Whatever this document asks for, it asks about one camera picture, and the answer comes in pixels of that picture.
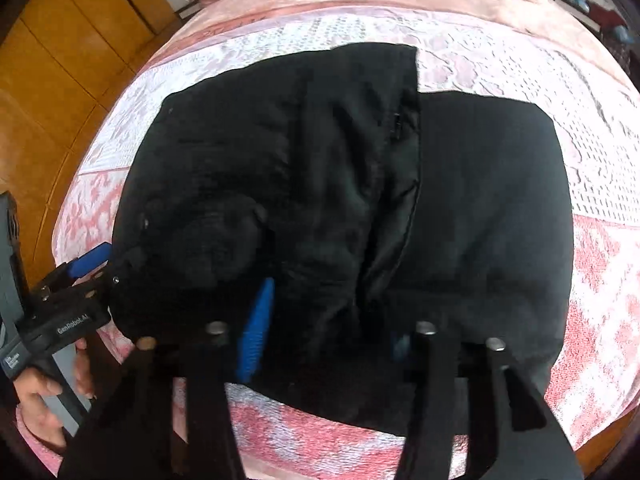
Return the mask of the person's left hand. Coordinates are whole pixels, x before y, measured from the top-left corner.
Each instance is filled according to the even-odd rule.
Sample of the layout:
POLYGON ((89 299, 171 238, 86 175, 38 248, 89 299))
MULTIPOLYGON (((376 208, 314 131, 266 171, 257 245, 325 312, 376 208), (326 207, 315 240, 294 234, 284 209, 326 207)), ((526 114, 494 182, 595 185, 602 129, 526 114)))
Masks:
MULTIPOLYGON (((85 338, 75 342, 74 378, 77 391, 87 399, 93 399, 94 385, 85 338)), ((20 400, 22 419, 28 431, 50 450, 62 454, 66 448, 63 424, 47 407, 44 399, 57 396, 62 387, 36 368, 26 368, 14 380, 14 389, 20 400)))

